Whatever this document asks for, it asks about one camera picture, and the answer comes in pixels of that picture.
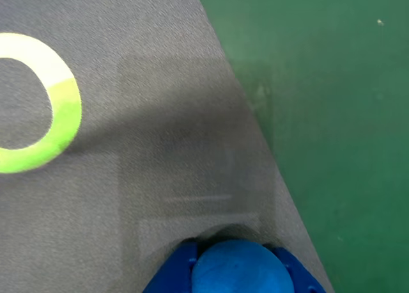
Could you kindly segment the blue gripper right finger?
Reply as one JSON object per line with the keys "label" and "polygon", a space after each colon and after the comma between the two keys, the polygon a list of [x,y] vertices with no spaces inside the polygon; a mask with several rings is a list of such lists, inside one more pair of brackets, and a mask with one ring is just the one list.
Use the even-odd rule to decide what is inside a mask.
{"label": "blue gripper right finger", "polygon": [[289,272],[295,293],[326,293],[316,278],[287,249],[273,248],[272,253],[281,261]]}

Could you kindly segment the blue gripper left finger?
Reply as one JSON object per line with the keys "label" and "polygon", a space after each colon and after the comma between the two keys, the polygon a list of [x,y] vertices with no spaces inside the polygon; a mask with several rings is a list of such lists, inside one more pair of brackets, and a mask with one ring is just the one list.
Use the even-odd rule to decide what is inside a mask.
{"label": "blue gripper left finger", "polygon": [[192,293],[192,271],[198,259],[198,242],[185,239],[159,267],[143,293]]}

